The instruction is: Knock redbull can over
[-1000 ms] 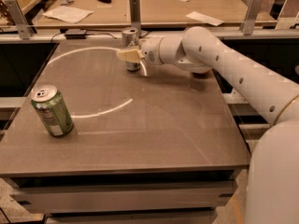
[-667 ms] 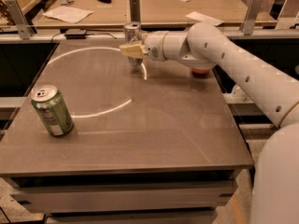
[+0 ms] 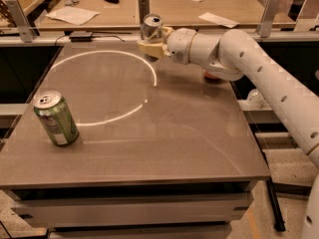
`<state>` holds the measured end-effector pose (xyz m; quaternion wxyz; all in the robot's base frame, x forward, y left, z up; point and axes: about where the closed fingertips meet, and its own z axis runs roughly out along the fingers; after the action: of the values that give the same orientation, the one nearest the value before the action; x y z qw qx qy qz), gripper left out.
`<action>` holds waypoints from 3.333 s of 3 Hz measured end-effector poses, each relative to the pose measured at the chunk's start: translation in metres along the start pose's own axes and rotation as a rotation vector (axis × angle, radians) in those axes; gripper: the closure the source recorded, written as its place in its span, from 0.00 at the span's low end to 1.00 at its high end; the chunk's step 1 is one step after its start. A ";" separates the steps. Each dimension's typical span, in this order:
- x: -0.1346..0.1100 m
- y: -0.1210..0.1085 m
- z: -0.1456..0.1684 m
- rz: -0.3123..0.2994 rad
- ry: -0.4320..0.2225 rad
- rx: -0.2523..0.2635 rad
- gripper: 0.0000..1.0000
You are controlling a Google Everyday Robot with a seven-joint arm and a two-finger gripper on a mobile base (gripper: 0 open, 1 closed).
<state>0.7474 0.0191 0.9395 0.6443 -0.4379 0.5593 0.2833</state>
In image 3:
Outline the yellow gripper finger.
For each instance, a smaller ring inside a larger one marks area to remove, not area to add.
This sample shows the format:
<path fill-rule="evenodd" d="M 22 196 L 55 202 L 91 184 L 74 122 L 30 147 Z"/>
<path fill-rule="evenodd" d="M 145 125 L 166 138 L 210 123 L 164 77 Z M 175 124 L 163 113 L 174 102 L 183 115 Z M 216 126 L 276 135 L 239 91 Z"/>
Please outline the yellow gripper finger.
<path fill-rule="evenodd" d="M 161 26 L 158 27 L 156 30 L 156 41 L 165 43 L 168 36 L 173 32 L 173 28 L 172 27 L 168 27 L 168 26 Z"/>
<path fill-rule="evenodd" d="M 143 40 L 139 40 L 138 48 L 142 53 L 157 59 L 162 59 L 169 55 L 169 50 L 167 48 L 167 45 L 164 44 L 163 42 L 147 43 Z"/>

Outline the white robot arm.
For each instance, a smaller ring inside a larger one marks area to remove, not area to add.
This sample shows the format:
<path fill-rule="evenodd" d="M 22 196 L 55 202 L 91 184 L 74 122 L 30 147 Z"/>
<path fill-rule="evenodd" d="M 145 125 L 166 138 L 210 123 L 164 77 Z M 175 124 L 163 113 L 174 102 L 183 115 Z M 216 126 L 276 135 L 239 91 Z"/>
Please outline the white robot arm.
<path fill-rule="evenodd" d="M 232 29 L 214 36 L 161 27 L 138 41 L 138 47 L 151 57 L 199 65 L 220 79 L 247 77 L 319 168 L 319 97 L 274 62 L 246 32 Z"/>

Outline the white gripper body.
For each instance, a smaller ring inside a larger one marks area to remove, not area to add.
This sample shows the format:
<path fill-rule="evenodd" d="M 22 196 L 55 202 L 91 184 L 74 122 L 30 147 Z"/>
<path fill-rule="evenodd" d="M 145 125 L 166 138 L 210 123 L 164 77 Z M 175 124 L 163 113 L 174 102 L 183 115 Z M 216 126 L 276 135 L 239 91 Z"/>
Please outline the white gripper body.
<path fill-rule="evenodd" d="M 193 37 L 196 35 L 195 30 L 181 28 L 169 34 L 166 39 L 170 58 L 180 64 L 189 63 L 189 49 Z"/>

